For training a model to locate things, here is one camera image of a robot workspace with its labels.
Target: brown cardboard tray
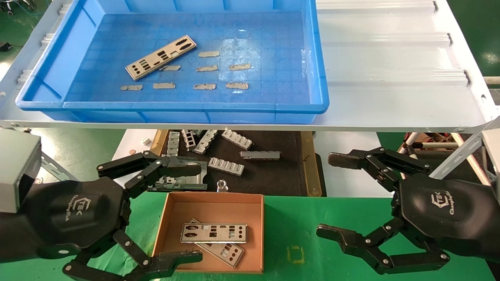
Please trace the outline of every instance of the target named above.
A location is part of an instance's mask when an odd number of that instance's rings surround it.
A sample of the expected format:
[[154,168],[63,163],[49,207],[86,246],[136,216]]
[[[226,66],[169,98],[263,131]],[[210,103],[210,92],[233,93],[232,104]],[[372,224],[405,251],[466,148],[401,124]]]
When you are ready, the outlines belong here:
[[[247,224],[245,250],[231,268],[192,243],[181,243],[183,224],[196,219],[204,224]],[[216,192],[170,192],[165,201],[153,255],[161,252],[199,250],[203,260],[181,264],[179,272],[262,274],[264,271],[264,196]]]

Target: blue plastic tray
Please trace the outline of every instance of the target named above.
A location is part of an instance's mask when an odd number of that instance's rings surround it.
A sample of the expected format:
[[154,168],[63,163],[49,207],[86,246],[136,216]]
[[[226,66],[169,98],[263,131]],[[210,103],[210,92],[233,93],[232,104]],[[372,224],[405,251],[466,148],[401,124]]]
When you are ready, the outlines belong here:
[[[180,70],[129,76],[125,66],[183,35],[198,47],[170,63]],[[314,0],[75,0],[53,40],[16,104],[55,120],[308,124],[329,106]],[[202,83],[217,88],[193,89]]]

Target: robotic hand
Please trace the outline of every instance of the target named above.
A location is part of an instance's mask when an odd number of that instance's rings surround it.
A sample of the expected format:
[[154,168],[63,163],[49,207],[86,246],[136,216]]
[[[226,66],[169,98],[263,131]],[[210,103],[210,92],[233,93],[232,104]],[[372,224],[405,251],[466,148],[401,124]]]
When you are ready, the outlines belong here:
[[[125,188],[113,181],[139,171]],[[144,151],[101,164],[97,172],[99,179],[95,181],[32,185],[17,213],[0,212],[0,263],[76,255],[62,269],[73,279],[148,281],[170,277],[178,265],[202,260],[200,251],[165,252],[149,257],[125,234],[131,214],[130,199],[163,176],[195,176],[201,173],[199,165]],[[99,257],[117,243],[138,264],[131,273],[122,277],[87,266],[91,258]]]
[[[365,170],[392,198],[393,219],[363,236],[318,225],[316,235],[339,243],[344,254],[362,258],[378,274],[433,271],[450,256],[500,262],[500,206],[491,186],[428,177],[429,165],[383,147],[349,154],[330,153],[335,167]],[[400,180],[391,169],[409,175]],[[379,246],[401,233],[423,253],[387,255]]]

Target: green table surface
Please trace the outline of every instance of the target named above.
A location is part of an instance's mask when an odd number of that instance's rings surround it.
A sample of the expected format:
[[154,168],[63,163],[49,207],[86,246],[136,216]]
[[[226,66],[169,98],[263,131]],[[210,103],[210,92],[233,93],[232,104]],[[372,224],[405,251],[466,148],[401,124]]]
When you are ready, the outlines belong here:
[[[132,201],[132,215],[127,233],[142,249],[151,254],[166,195],[145,193]],[[451,255],[450,262],[433,272],[378,275],[361,259],[342,254],[336,242],[319,238],[316,226],[326,223],[353,229],[362,234],[388,221],[391,211],[388,198],[312,198],[266,196],[264,198],[264,274],[175,273],[171,280],[439,280],[493,281],[484,260]],[[382,248],[388,254],[418,252],[401,235]],[[69,281],[62,273],[70,258],[33,259],[0,264],[0,280]],[[134,261],[118,246],[89,264],[118,274],[135,267]]]

